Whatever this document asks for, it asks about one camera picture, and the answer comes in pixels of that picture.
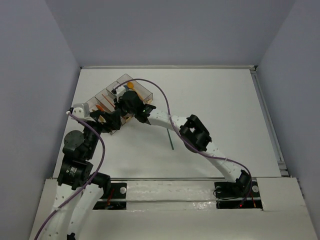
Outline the orange spoon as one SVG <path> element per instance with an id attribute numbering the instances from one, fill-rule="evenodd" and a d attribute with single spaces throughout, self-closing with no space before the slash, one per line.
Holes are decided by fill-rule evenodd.
<path id="1" fill-rule="evenodd" d="M 135 93 L 137 93 L 138 97 L 139 97 L 141 100 L 144 99 L 144 98 L 137 92 L 137 90 L 135 89 L 134 84 L 133 84 L 131 81 L 129 81 L 126 85 L 127 85 L 127 87 L 128 87 L 130 90 L 132 90 L 132 91 L 134 91 Z"/>

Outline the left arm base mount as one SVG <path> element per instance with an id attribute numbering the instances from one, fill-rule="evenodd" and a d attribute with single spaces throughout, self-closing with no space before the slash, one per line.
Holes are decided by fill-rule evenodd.
<path id="1" fill-rule="evenodd" d="M 104 193 L 96 202 L 93 210 L 126 210 L 127 183 L 112 182 L 108 193 Z"/>

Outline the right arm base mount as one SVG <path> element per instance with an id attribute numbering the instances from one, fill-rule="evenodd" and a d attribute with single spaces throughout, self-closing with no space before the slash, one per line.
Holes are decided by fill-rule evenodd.
<path id="1" fill-rule="evenodd" d="M 263 209 L 260 189 L 257 181 L 252 182 L 250 194 L 241 195 L 231 189 L 231 182 L 218 181 L 214 183 L 213 195 L 216 208 L 222 209 Z"/>

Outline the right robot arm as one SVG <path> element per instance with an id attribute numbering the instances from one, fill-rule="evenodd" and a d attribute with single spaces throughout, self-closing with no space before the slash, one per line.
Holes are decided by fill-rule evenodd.
<path id="1" fill-rule="evenodd" d="M 115 108 L 122 113 L 133 115 L 140 123 L 163 127 L 177 133 L 189 151 L 206 158 L 223 175 L 229 182 L 229 191 L 235 196 L 245 196 L 250 192 L 252 177 L 249 171 L 220 152 L 212 142 L 209 131 L 196 115 L 170 115 L 158 110 L 154 105 L 144 103 L 133 90 L 114 89 L 111 92 L 115 95 Z"/>

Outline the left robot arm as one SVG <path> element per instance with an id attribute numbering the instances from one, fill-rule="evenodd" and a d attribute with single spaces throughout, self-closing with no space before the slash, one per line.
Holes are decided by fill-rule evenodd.
<path id="1" fill-rule="evenodd" d="M 90 112 L 79 106 L 66 114 L 84 129 L 70 131 L 64 137 L 53 206 L 37 231 L 36 240 L 78 240 L 98 199 L 113 193 L 110 176 L 99 172 L 104 161 L 100 160 L 93 170 L 90 160 L 98 143 L 102 145 L 102 154 L 106 154 L 101 134 L 121 128 L 121 111 Z"/>

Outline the teal chopstick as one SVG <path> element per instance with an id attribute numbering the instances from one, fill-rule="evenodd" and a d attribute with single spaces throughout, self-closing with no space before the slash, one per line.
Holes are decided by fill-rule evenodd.
<path id="1" fill-rule="evenodd" d="M 171 147 L 172 150 L 174 150 L 175 148 L 174 148 L 173 141 L 172 141 L 172 138 L 171 138 L 170 130 L 166 129 L 166 131 L 167 131 L 170 147 Z"/>

